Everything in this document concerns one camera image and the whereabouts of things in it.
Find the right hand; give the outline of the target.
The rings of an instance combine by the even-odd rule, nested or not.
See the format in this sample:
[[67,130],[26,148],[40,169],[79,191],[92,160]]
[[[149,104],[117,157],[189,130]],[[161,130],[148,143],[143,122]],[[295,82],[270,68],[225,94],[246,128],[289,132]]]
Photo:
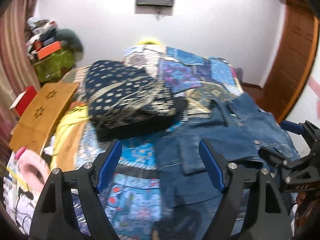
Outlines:
[[299,192],[296,197],[297,205],[300,206],[307,197],[307,192]]

